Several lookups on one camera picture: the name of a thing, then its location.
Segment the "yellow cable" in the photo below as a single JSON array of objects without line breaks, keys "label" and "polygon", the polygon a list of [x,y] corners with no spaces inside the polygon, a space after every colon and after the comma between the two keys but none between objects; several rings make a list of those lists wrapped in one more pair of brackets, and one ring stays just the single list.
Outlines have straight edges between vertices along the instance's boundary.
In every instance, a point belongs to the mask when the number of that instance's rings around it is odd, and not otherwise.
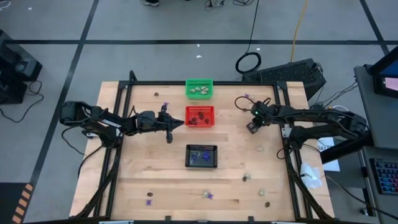
[{"label": "yellow cable", "polygon": [[290,57],[290,62],[293,62],[293,59],[294,59],[294,49],[295,49],[297,31],[299,30],[300,23],[301,23],[301,20],[303,20],[303,17],[304,17],[304,14],[305,14],[305,10],[307,10],[307,6],[308,6],[308,0],[305,0],[304,7],[303,7],[303,9],[301,10],[300,19],[298,20],[298,23],[297,23],[296,31],[294,31],[293,47],[292,47],[292,56]]}]

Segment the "wooden tabletop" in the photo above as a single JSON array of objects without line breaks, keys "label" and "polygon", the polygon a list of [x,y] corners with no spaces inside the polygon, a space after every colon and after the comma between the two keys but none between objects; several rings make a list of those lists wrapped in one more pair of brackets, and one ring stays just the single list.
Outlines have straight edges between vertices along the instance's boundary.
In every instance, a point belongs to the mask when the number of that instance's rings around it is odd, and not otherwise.
[{"label": "wooden tabletop", "polygon": [[[102,83],[98,106],[112,111],[117,85],[117,82]],[[290,104],[294,108],[308,108],[302,83],[288,83],[288,90]],[[111,218],[164,220],[165,216],[170,215],[172,220],[245,221],[248,216],[253,216],[257,221],[293,221],[285,161],[276,157],[276,152],[282,148],[279,126],[270,125],[261,128],[256,134],[250,134],[246,125],[252,115],[238,110],[234,105],[235,98],[245,93],[254,97],[254,101],[271,97],[271,104],[275,103],[271,86],[216,85],[210,100],[189,100],[185,96],[185,86],[134,85],[129,110],[135,105],[138,113],[145,110],[158,112],[163,103],[168,102],[167,112],[174,118],[184,120],[186,106],[211,105],[215,107],[215,125],[212,128],[189,128],[183,125],[173,131],[172,144],[166,143],[165,132],[125,137]],[[238,104],[251,107],[245,99],[239,100]],[[306,143],[317,146],[314,140]],[[218,168],[185,168],[187,144],[217,145]],[[99,145],[99,139],[88,140],[85,155]],[[257,151],[258,146],[264,150]],[[70,215],[80,212],[97,190],[104,152],[99,151],[83,166]],[[310,192],[323,209],[333,216],[319,153],[304,146],[301,155],[303,162],[319,168],[322,186],[310,189]],[[243,182],[242,177],[246,173],[252,179]],[[259,196],[262,189],[265,195]],[[213,199],[202,198],[204,191],[213,194]],[[297,194],[302,205],[299,190]],[[106,192],[102,214],[107,197]],[[152,200],[152,205],[146,205],[146,200]],[[265,206],[266,202],[270,203],[269,207]],[[305,217],[303,205],[300,211],[301,216]]]}]

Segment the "person's foot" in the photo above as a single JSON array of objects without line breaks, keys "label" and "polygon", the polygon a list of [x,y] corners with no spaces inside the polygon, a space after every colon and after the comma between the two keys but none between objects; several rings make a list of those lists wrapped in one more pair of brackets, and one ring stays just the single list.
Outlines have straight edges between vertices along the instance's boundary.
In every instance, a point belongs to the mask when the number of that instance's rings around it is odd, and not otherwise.
[{"label": "person's foot", "polygon": [[141,3],[143,3],[146,6],[158,6],[159,5],[159,0],[141,0]]}]

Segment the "plastic basket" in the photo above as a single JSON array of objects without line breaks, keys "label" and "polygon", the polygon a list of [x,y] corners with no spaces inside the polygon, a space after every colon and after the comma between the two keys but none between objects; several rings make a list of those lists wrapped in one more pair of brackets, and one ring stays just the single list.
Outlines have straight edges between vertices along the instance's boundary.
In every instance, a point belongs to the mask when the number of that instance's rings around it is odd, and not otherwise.
[{"label": "plastic basket", "polygon": [[185,167],[217,168],[217,146],[187,145]]},{"label": "plastic basket", "polygon": [[[196,87],[205,86],[209,89],[206,95],[202,95],[201,91],[192,93],[190,90]],[[185,81],[185,94],[189,99],[208,100],[213,96],[213,80],[210,78],[191,78]]]},{"label": "plastic basket", "polygon": [[214,123],[214,106],[187,106],[185,110],[185,124],[188,127],[209,128]]}]

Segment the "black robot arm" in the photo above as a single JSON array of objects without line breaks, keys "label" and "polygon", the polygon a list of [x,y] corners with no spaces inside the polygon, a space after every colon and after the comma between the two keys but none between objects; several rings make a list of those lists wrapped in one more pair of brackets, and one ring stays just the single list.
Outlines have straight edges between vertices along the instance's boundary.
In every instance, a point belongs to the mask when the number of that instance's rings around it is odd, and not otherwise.
[{"label": "black robot arm", "polygon": [[84,134],[92,133],[99,136],[105,147],[115,147],[120,133],[133,136],[137,133],[166,131],[167,143],[171,143],[171,132],[184,122],[174,119],[166,111],[167,107],[163,105],[157,118],[153,111],[121,118],[110,113],[107,108],[90,106],[80,101],[68,101],[62,105],[60,123],[66,126],[80,126],[85,130]]},{"label": "black robot arm", "polygon": [[[246,127],[254,134],[262,126],[270,124],[284,125],[283,138],[290,142],[290,146],[300,149],[308,139],[322,137],[341,136],[346,139],[359,139],[365,134],[366,120],[349,111],[334,109],[302,109],[297,110],[291,106],[270,105],[257,101],[251,108],[254,115],[252,122]],[[325,125],[304,128],[302,126],[290,126],[295,121],[309,121],[326,123]]]}]

